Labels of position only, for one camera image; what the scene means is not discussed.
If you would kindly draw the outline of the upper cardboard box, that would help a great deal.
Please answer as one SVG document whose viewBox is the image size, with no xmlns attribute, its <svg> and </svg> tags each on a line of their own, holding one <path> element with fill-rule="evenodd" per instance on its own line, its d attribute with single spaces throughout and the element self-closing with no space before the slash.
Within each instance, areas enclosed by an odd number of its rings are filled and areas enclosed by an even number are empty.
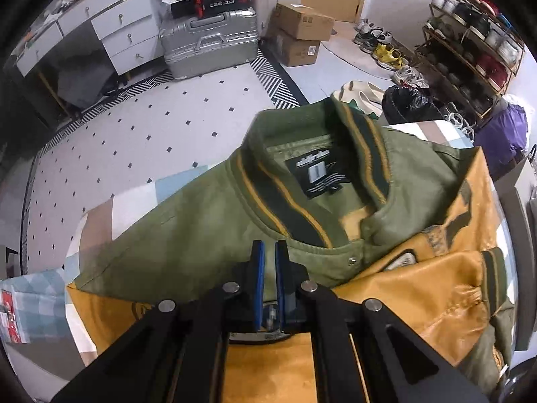
<svg viewBox="0 0 537 403">
<path fill-rule="evenodd" d="M 300 4 L 277 3 L 271 17 L 274 27 L 298 40 L 329 41 L 334 19 Z"/>
</svg>

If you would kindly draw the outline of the metal shoe rack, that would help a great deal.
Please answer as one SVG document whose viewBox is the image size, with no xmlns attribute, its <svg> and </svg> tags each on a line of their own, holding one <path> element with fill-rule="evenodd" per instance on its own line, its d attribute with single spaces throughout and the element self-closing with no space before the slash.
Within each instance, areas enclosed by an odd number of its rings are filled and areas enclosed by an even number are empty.
<svg viewBox="0 0 537 403">
<path fill-rule="evenodd" d="M 501 104 L 523 59 L 523 41 L 491 0 L 431 0 L 418 62 L 482 122 Z"/>
</svg>

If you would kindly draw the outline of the lower cardboard box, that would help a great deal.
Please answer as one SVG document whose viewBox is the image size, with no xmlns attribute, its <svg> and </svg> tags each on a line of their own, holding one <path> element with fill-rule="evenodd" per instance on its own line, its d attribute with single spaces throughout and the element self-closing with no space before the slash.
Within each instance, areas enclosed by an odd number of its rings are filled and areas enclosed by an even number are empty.
<svg viewBox="0 0 537 403">
<path fill-rule="evenodd" d="M 280 28 L 267 31 L 268 47 L 274 55 L 288 68 L 315 64 L 320 41 L 295 39 Z"/>
</svg>

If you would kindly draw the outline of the white drawer desk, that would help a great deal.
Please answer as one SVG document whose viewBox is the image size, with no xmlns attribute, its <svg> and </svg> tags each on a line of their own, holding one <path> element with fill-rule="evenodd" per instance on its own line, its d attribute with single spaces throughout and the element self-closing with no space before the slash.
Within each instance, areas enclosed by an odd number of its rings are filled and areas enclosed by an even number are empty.
<svg viewBox="0 0 537 403">
<path fill-rule="evenodd" d="M 26 76 L 50 51 L 78 27 L 90 25 L 115 71 L 123 75 L 163 55 L 157 0 L 78 0 L 46 18 L 16 59 Z"/>
</svg>

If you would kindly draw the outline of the purple bag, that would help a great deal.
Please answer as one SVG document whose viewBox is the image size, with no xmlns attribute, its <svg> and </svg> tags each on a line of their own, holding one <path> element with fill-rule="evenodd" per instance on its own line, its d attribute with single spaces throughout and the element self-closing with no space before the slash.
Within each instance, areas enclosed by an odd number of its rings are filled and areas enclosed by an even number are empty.
<svg viewBox="0 0 537 403">
<path fill-rule="evenodd" d="M 525 110 L 509 103 L 476 133 L 474 146 L 482 149 L 494 180 L 503 177 L 523 159 L 527 132 Z"/>
</svg>

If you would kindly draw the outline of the black trash bag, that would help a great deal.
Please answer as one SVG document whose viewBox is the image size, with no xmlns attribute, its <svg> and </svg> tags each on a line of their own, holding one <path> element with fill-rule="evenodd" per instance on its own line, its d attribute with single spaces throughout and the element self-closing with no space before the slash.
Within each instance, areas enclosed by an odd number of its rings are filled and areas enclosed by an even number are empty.
<svg viewBox="0 0 537 403">
<path fill-rule="evenodd" d="M 382 111 L 390 125 L 442 120 L 440 110 L 417 89 L 391 86 L 383 95 Z"/>
</svg>

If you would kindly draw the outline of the cream slippers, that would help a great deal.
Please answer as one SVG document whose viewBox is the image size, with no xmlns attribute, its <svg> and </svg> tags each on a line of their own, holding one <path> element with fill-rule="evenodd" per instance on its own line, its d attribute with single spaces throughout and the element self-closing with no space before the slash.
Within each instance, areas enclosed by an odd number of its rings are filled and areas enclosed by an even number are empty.
<svg viewBox="0 0 537 403">
<path fill-rule="evenodd" d="M 335 90 L 331 96 L 341 103 L 362 112 L 371 119 L 382 116 L 382 99 L 385 91 L 370 82 L 352 80 Z"/>
</svg>

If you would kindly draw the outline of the cardboard box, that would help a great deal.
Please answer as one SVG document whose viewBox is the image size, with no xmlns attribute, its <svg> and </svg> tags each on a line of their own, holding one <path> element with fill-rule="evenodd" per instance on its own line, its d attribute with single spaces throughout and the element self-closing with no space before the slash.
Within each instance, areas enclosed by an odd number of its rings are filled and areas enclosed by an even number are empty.
<svg viewBox="0 0 537 403">
<path fill-rule="evenodd" d="M 295 39 L 280 28 L 267 31 L 268 47 L 274 55 L 288 68 L 315 64 L 320 41 Z"/>
<path fill-rule="evenodd" d="M 271 17 L 274 27 L 298 40 L 329 41 L 334 19 L 300 4 L 277 3 Z"/>
</svg>

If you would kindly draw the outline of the yellow sneakers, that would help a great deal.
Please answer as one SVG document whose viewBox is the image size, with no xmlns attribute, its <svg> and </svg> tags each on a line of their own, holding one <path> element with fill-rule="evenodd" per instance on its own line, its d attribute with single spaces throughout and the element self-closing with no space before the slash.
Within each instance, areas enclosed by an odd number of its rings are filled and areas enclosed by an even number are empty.
<svg viewBox="0 0 537 403">
<path fill-rule="evenodd" d="M 378 44 L 372 57 L 378 66 L 388 70 L 399 70 L 406 65 L 404 55 L 390 44 Z"/>
</svg>

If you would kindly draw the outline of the silver aluminium suitcase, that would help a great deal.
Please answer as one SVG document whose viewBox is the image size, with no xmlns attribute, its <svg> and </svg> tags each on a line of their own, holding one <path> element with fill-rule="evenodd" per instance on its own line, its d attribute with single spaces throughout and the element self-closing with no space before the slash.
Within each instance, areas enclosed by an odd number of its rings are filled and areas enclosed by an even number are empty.
<svg viewBox="0 0 537 403">
<path fill-rule="evenodd" d="M 257 13 L 249 7 L 204 19 L 168 16 L 161 24 L 159 39 L 176 80 L 201 76 L 257 57 Z"/>
</svg>

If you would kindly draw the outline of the black red shoe box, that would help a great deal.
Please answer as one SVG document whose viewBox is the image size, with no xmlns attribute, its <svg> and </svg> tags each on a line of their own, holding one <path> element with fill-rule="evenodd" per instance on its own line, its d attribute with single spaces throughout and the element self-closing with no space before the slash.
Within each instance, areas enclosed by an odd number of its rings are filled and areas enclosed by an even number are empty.
<svg viewBox="0 0 537 403">
<path fill-rule="evenodd" d="M 173 19 L 188 15 L 203 19 L 249 7 L 250 0 L 179 0 L 171 4 L 170 12 Z"/>
</svg>

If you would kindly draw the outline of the patterned floor rug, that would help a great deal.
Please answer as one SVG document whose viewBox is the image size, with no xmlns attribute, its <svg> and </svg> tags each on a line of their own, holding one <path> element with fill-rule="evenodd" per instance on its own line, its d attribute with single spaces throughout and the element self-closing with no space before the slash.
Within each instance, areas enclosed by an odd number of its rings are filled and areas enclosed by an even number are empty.
<svg viewBox="0 0 537 403">
<path fill-rule="evenodd" d="M 66 126 L 33 161 L 21 253 L 28 273 L 60 267 L 78 220 L 143 184 L 227 158 L 258 111 L 308 100 L 268 52 L 182 81 L 167 70 Z"/>
</svg>

